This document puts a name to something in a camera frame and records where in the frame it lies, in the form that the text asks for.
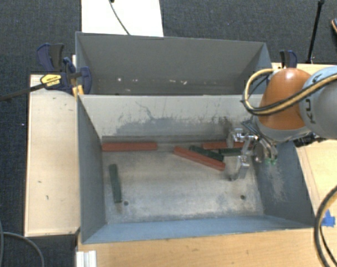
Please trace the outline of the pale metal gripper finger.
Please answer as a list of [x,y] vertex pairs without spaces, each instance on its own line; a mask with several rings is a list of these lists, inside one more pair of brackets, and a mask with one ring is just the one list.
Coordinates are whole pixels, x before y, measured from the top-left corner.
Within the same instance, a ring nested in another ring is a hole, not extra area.
[[229,132],[226,139],[227,147],[232,149],[242,149],[244,144],[249,140],[251,135],[242,128],[234,128]]
[[249,157],[247,155],[240,155],[237,157],[236,166],[232,175],[233,180],[244,179],[250,168]]

